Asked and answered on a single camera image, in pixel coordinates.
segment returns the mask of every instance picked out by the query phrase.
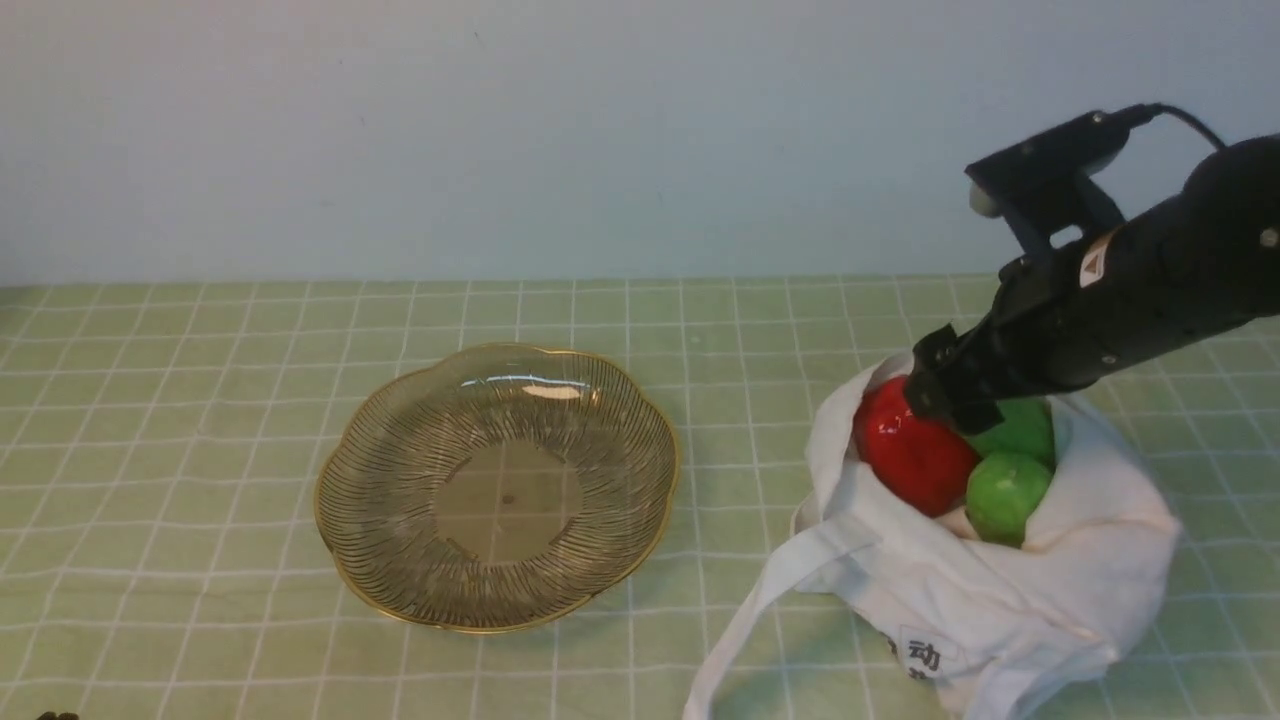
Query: white wall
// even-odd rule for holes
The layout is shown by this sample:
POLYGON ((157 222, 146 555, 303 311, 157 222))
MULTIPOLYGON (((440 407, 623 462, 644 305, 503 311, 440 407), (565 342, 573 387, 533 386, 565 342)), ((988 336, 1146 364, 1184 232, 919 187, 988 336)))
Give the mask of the white wall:
MULTIPOLYGON (((995 270, 963 168, 1280 129, 1276 0, 13 0, 0 283, 995 270)), ((1135 211, 1204 146, 1103 176, 1135 211)))

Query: red fruit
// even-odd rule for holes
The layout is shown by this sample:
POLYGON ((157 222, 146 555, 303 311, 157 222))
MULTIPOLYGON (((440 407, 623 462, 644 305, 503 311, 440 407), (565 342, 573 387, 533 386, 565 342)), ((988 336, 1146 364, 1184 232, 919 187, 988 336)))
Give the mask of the red fruit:
POLYGON ((978 454, 941 423, 916 418, 899 375, 863 396, 854 414, 859 457, 893 495, 929 518, 946 515, 964 497, 978 454))

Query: plate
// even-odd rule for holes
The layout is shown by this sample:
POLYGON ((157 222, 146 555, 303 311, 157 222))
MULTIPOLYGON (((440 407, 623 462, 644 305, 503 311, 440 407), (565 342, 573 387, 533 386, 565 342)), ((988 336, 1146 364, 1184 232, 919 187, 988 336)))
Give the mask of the plate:
POLYGON ((635 571, 678 469, 669 420, 609 360, 484 345, 365 401, 320 473, 315 516, 339 575, 379 611, 500 633, 635 571))

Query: gold rim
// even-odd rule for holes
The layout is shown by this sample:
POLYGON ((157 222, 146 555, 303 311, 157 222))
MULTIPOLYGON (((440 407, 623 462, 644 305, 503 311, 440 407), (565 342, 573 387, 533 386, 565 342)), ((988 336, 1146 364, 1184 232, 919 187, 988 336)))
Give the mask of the gold rim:
POLYGON ((680 447, 680 436, 676 432, 676 427, 671 421, 671 418, 667 415, 667 413, 660 406, 658 406, 658 404, 655 404, 653 401, 653 398, 649 397, 649 395, 645 392, 644 387, 640 383, 637 383, 635 380, 635 378, 632 378, 621 365, 618 365, 612 359, 605 357, 604 355, 599 355, 599 354, 595 354, 595 352, 581 351, 581 350, 549 348, 549 347, 541 347, 541 346, 527 345, 527 343, 521 343, 521 342, 488 342, 488 343, 481 343, 481 345, 475 345, 475 346, 471 346, 471 347, 462 348, 462 350, 460 350, 460 351, 449 355, 448 357, 444 357, 444 359, 436 361, 434 365, 429 365, 426 368, 420 368, 417 370, 413 370, 413 372, 406 373, 403 375, 399 375, 397 378, 393 378, 392 380, 389 380, 387 383, 383 383, 378 389, 375 389, 374 392, 371 392, 369 395, 369 397, 366 397, 360 404, 360 406, 356 409, 356 411, 351 415, 351 419, 347 421, 347 425, 343 429, 342 436, 338 438, 338 443, 334 446, 334 448, 332 451, 329 451, 329 455, 326 456, 324 464, 320 466, 320 474, 316 477, 315 487, 311 491, 311 498, 312 498, 312 510, 311 510, 311 514, 312 514, 312 518, 314 518, 314 520, 316 523, 316 529, 320 533, 320 539, 321 539, 321 542, 324 542, 325 550, 329 551, 329 556, 333 560, 334 568, 338 571, 338 577, 342 578, 343 584, 347 585, 347 589, 349 589, 356 597, 358 597, 361 601, 364 601, 366 605, 369 605, 370 607, 372 607, 378 612, 380 612, 380 614, 383 614, 383 615, 385 615, 388 618, 392 618, 392 619, 396 619, 396 620, 402 620, 404 623, 411 623, 411 624, 415 624, 415 625, 425 625, 425 626, 429 626, 429 628, 440 628, 440 629, 444 629, 444 630, 454 630, 454 632, 458 632, 458 633, 472 634, 472 635, 498 635, 498 634, 512 633, 512 632, 517 632, 517 630, 527 630, 527 629, 531 629, 531 628, 538 628, 540 625, 545 625, 548 623, 556 621, 556 620, 558 620, 558 619, 568 615, 570 612, 577 610, 579 607, 582 607, 584 605, 586 605, 591 600, 599 597, 604 592, 609 591, 611 588, 613 588, 614 585, 617 585, 618 583, 621 583, 622 580, 625 580, 632 573, 635 573, 636 569, 639 569, 640 565, 643 565, 644 561, 648 560, 650 555, 653 555, 653 551, 658 547, 658 544, 662 542, 662 538, 667 534, 667 528, 671 524, 671 515, 672 515, 672 511, 675 510, 675 505, 676 505, 676 502, 675 502, 676 501, 676 491, 680 488, 680 475, 681 475, 680 469, 681 469, 682 461, 684 461, 684 455, 682 455, 681 447, 680 447), (351 578, 347 568, 342 564, 342 561, 339 560, 338 555, 334 552, 333 546, 329 542, 329 538, 325 536, 325 525, 324 525, 324 523, 321 521, 321 518, 320 518, 320 484, 321 484, 321 480, 329 474, 329 469, 333 465, 334 456, 337 456, 338 451, 342 450, 343 445, 346 445, 348 442, 349 436, 352 433, 352 427, 353 427, 356 419, 366 410, 366 407, 369 407, 370 402, 372 402, 372 400, 375 397, 378 397, 379 395, 381 395, 383 392, 385 392, 392 386, 394 386, 397 383, 401 383, 401 382, 403 382, 407 378, 417 377, 417 375, 424 375, 424 374, 435 372, 444 363, 447 363, 449 360, 453 360, 453 359, 457 359, 457 357, 460 357, 460 356, 462 356, 465 354, 479 351, 479 350, 484 350, 484 348, 503 348, 503 347, 527 350, 527 351, 534 351, 534 352, 541 352, 541 354, 545 354, 545 355, 570 355, 570 356, 586 357, 586 359, 590 359, 590 360, 595 360, 598 363, 603 363, 603 364, 613 368, 622 378, 625 378, 631 384, 631 387, 636 391, 639 398, 645 405, 648 405, 649 409, 652 409, 657 414, 657 416, 662 420, 662 424, 666 428, 667 434, 671 437, 671 446, 672 446, 672 451, 673 451, 673 470, 672 470, 671 478, 667 480, 668 488, 667 488, 666 500, 664 500, 664 503, 663 503, 664 507, 663 507, 663 512, 662 512, 662 519, 660 519, 659 525, 658 525, 658 532, 654 533, 654 536, 650 539, 649 544, 640 552, 640 555, 636 557, 636 560, 631 565, 628 565, 627 568, 625 568, 623 570, 618 571, 599 591, 593 592, 590 594, 584 594, 582 597, 580 597, 579 600, 573 601, 572 603, 570 603, 566 607, 562 607, 562 609, 559 609, 559 610, 557 610, 554 612, 549 612, 549 614, 547 614, 544 616, 540 616, 540 618, 536 618, 534 620, 529 620, 526 623, 520 623, 520 624, 516 624, 516 625, 503 625, 503 626, 498 626, 498 628, 472 628, 472 626, 468 626, 468 625, 456 625, 456 624, 451 624, 451 623, 440 623, 440 621, 433 621, 433 620, 424 620, 421 618, 412 618, 410 615, 404 615, 403 612, 398 612, 398 611, 396 611, 396 610, 393 610, 390 607, 387 607, 385 605, 378 602, 376 600, 374 600, 362 587, 360 587, 360 584, 357 584, 351 578))

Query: green fruit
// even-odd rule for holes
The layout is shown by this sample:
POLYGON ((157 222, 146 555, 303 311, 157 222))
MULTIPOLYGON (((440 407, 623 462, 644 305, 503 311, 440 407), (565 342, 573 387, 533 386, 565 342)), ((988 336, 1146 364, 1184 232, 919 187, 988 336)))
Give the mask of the green fruit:
POLYGON ((1053 475, 1029 455, 992 452, 969 474, 965 511, 986 542, 1021 547, 1053 475))
POLYGON ((1002 400, 996 404, 1005 420, 975 436, 965 436, 969 447, 987 457, 992 452, 1021 452, 1030 455, 1046 468, 1053 469, 1053 419, 1039 398, 1002 400))

